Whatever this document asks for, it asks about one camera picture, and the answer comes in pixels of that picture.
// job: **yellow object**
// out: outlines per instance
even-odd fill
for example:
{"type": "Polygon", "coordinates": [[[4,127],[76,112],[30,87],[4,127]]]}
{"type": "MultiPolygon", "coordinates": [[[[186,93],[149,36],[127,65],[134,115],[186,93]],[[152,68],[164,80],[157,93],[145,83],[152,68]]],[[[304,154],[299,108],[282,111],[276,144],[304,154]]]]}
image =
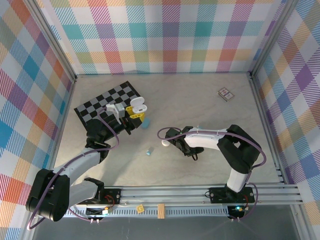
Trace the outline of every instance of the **yellow object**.
{"type": "Polygon", "coordinates": [[[127,106],[127,107],[125,108],[125,110],[126,110],[126,112],[127,112],[130,116],[135,115],[132,106],[127,106]]]}
{"type": "Polygon", "coordinates": [[[143,213],[145,211],[144,206],[142,204],[136,206],[136,211],[138,212],[138,214],[143,213]]]}
{"type": "Polygon", "coordinates": [[[165,218],[165,205],[163,203],[158,204],[158,219],[165,218]]]}
{"type": "Polygon", "coordinates": [[[143,123],[145,120],[145,113],[138,113],[130,116],[131,119],[137,119],[140,118],[140,121],[143,123]]]}

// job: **black and white checkerboard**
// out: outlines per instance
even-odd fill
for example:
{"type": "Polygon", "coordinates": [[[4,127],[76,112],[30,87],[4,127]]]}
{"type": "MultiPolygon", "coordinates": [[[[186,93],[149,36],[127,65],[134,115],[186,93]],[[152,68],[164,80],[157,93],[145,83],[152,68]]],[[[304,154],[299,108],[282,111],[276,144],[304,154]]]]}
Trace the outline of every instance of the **black and white checkerboard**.
{"type": "MultiPolygon", "coordinates": [[[[98,112],[105,107],[106,104],[120,104],[122,103],[124,108],[130,105],[130,101],[136,97],[140,97],[140,94],[134,89],[134,87],[128,82],[124,82],[115,88],[106,91],[105,93],[87,101],[86,103],[76,107],[74,110],[78,115],[83,126],[87,126],[87,122],[91,119],[96,119],[98,112]]],[[[112,112],[102,112],[101,117],[107,123],[115,119],[112,112]]]]}

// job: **colorful plaid pattern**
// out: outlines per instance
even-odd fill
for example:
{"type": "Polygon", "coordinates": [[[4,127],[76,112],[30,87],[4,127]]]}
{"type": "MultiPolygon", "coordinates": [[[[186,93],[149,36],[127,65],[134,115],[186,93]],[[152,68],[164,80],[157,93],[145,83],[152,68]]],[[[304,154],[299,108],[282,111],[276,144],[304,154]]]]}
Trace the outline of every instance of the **colorful plaid pattern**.
{"type": "Polygon", "coordinates": [[[71,80],[23,0],[0,0],[0,239],[15,240],[51,157],[71,80]]]}
{"type": "Polygon", "coordinates": [[[289,182],[320,237],[320,1],[301,0],[258,73],[289,182]]]}
{"type": "Polygon", "coordinates": [[[275,2],[38,0],[79,74],[247,72],[275,2]]]}
{"type": "Polygon", "coordinates": [[[254,55],[254,58],[253,58],[253,61],[250,65],[250,68],[249,68],[249,71],[251,72],[254,68],[254,66],[256,65],[257,61],[258,61],[258,58],[260,57],[260,54],[262,52],[262,50],[265,48],[267,42],[269,41],[269,37],[270,37],[270,34],[271,32],[273,31],[275,25],[276,25],[276,22],[278,21],[286,3],[287,3],[288,0],[281,0],[281,4],[279,5],[269,27],[268,27],[268,30],[265,32],[265,35],[263,36],[263,39],[259,45],[259,48],[258,50],[256,51],[255,55],[254,55]]]}

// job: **small blue object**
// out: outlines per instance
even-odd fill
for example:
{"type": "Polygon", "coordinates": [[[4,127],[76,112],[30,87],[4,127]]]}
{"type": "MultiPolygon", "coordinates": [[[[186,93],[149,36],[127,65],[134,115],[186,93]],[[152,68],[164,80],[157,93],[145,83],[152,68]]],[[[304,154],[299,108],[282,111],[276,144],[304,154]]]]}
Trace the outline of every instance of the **small blue object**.
{"type": "Polygon", "coordinates": [[[147,129],[149,127],[149,124],[150,124],[150,119],[145,117],[143,123],[141,124],[141,127],[143,129],[147,129]]]}

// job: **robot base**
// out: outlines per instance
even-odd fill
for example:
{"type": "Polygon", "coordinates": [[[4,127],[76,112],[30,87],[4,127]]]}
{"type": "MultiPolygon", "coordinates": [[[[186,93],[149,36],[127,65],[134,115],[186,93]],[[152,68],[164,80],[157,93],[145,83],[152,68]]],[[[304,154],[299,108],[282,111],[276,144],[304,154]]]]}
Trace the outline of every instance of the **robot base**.
{"type": "Polygon", "coordinates": [[[239,193],[232,193],[225,187],[211,187],[209,188],[209,195],[212,204],[250,204],[255,202],[253,189],[249,186],[244,187],[239,193]]]}

